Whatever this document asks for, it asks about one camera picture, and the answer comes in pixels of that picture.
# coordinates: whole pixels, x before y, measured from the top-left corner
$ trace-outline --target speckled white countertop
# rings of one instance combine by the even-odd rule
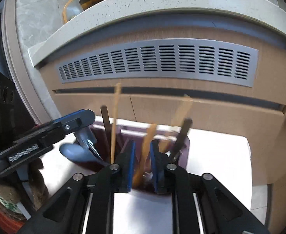
[[[267,0],[104,0],[82,12],[31,52],[33,65],[73,39],[116,20],[155,11],[218,11],[260,22],[286,35],[286,12]]]

